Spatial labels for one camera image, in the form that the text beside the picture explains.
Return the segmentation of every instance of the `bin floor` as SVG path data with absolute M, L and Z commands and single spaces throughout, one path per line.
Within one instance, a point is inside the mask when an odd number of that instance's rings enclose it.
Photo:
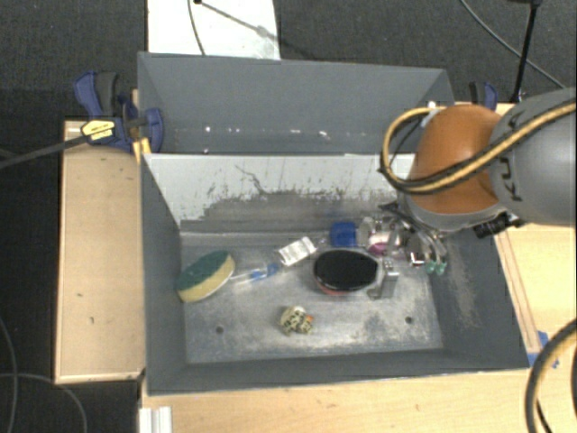
M 253 244 L 261 245 L 261 240 Z M 183 266 L 211 250 L 226 248 L 242 268 L 243 263 L 252 263 L 271 251 L 255 247 L 247 239 L 240 243 L 243 248 L 191 244 L 194 242 L 182 245 Z M 367 290 L 338 297 L 325 295 L 313 277 L 313 261 L 308 258 L 261 281 L 229 281 L 212 296 L 183 304 L 188 363 L 442 347 L 431 285 L 423 269 L 412 268 L 404 258 L 393 258 L 399 272 L 394 296 L 370 300 Z M 280 315 L 291 306 L 301 306 L 313 316 L 309 335 L 283 333 Z

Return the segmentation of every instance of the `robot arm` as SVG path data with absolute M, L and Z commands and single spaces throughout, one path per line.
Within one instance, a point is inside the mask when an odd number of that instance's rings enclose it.
M 409 118 L 430 112 L 405 113 L 385 135 L 382 172 L 402 212 L 441 233 L 493 220 L 506 227 L 511 218 L 574 226 L 575 88 L 530 98 L 502 117 L 475 105 L 443 109 L 403 180 L 390 167 L 390 141 Z

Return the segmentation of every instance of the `power cord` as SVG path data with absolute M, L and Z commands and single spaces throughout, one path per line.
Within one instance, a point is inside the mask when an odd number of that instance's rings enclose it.
M 491 37 L 493 37 L 496 41 L 498 41 L 501 45 L 503 45 L 507 50 L 511 51 L 515 54 L 518 58 L 521 58 L 521 53 L 515 50 L 511 45 L 509 45 L 506 41 L 504 41 L 496 32 L 494 32 L 467 4 L 465 0 L 459 0 L 463 7 L 469 12 L 469 14 L 473 17 L 473 19 L 485 30 L 489 33 Z M 551 74 L 546 72 L 544 69 L 537 66 L 533 61 L 527 60 L 527 64 L 531 66 L 534 70 L 539 72 L 541 75 L 545 76 L 549 80 L 551 80 L 557 87 L 565 88 L 565 85 L 553 77 Z
M 202 56 L 206 56 L 205 48 L 202 46 L 202 42 L 200 41 L 197 25 L 195 23 L 195 18 L 192 14 L 192 3 L 190 0 L 187 0 L 187 4 L 188 4 L 188 17 L 190 18 L 190 25 L 192 26 L 192 32 L 195 34 L 195 39 L 197 39 L 197 45 L 198 48 L 200 49 L 200 54 Z
M 12 377 L 13 380 L 13 395 L 12 395 L 12 406 L 10 408 L 10 420 L 8 422 L 8 429 L 6 433 L 13 433 L 14 430 L 14 420 L 16 417 L 16 410 L 18 406 L 18 379 L 28 379 L 28 380 L 36 380 L 39 382 L 44 382 L 50 385 L 51 387 L 56 387 L 60 390 L 63 390 L 76 404 L 78 407 L 78 411 L 80 412 L 80 416 L 82 417 L 82 430 L 84 433 L 88 433 L 88 421 L 87 421 L 87 414 L 82 406 L 82 402 L 78 399 L 77 395 L 74 392 L 62 385 L 55 385 L 52 383 L 52 380 L 48 377 L 44 377 L 43 375 L 36 375 L 34 373 L 19 373 L 18 372 L 18 365 L 16 362 L 16 352 L 14 351 L 14 345 L 12 343 L 12 338 L 10 338 L 10 334 L 8 333 L 8 329 L 4 323 L 4 320 L 0 316 L 0 328 L 2 329 L 2 333 L 4 334 L 6 344 L 8 345 L 8 353 L 10 353 L 10 360 L 12 364 L 12 372 L 11 373 L 0 373 L 0 379 Z
M 577 335 L 577 319 L 574 319 L 563 327 L 557 334 L 545 345 L 545 348 L 541 351 L 529 375 L 529 380 L 527 382 L 527 389 L 525 391 L 525 419 L 527 422 L 527 429 L 529 433 L 537 433 L 536 420 L 535 420 L 535 410 L 536 408 L 541 412 L 538 414 L 539 418 L 544 426 L 544 428 L 549 428 L 547 431 L 551 431 L 551 428 L 547 425 L 545 421 L 545 415 L 541 410 L 539 401 L 537 400 L 537 391 L 539 385 L 543 381 L 543 377 L 546 370 L 551 367 L 554 359 L 570 345 L 571 337 Z

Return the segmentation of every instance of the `blue clamp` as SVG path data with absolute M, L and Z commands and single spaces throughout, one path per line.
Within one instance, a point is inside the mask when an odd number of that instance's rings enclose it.
M 541 343 L 542 347 L 545 347 L 545 345 L 547 345 L 547 343 L 549 342 L 549 335 L 547 335 L 547 333 L 543 332 L 542 330 L 537 330 L 537 337 L 539 338 L 539 342 Z M 535 363 L 535 360 L 537 359 L 538 356 L 539 353 L 527 353 L 527 359 L 529 360 L 529 364 L 531 365 L 531 367 L 533 367 L 533 364 Z M 556 369 L 558 365 L 559 365 L 559 359 L 555 359 L 551 364 L 551 367 Z
M 87 135 L 87 142 L 92 145 L 112 146 L 125 152 L 132 152 L 134 139 L 128 134 L 128 125 L 139 113 L 127 95 L 114 97 L 117 75 L 113 72 L 96 73 L 89 70 L 74 82 L 74 94 L 77 101 L 87 110 L 90 120 L 105 119 L 107 134 Z M 160 110 L 156 107 L 144 112 L 147 120 L 147 133 L 151 150 L 159 152 L 164 137 L 164 123 Z
M 491 111 L 497 109 L 497 103 L 499 102 L 497 89 L 489 82 L 471 82 L 469 90 L 471 91 L 471 102 L 473 104 L 485 106 Z

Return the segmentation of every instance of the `green sponge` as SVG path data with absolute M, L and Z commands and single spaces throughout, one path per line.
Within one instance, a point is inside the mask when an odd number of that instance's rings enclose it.
M 205 299 L 216 292 L 231 277 L 234 259 L 224 250 L 200 257 L 184 270 L 177 279 L 177 293 L 182 301 Z

